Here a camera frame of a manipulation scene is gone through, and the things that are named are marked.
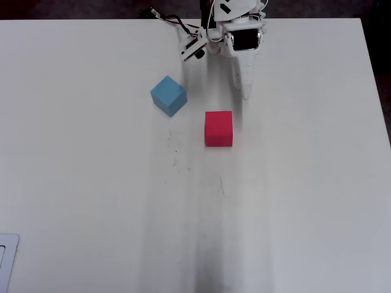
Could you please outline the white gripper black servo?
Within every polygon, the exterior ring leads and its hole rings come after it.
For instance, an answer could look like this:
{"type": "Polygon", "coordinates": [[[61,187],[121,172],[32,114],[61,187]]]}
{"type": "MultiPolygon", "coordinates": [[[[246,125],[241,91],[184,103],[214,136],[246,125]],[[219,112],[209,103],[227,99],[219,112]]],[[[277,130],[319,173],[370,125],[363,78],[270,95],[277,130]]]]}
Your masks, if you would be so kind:
{"type": "Polygon", "coordinates": [[[207,29],[211,50],[224,57],[233,57],[234,85],[243,100],[251,95],[254,60],[263,42],[264,25],[264,19],[260,17],[241,17],[219,21],[215,27],[207,29]]]}

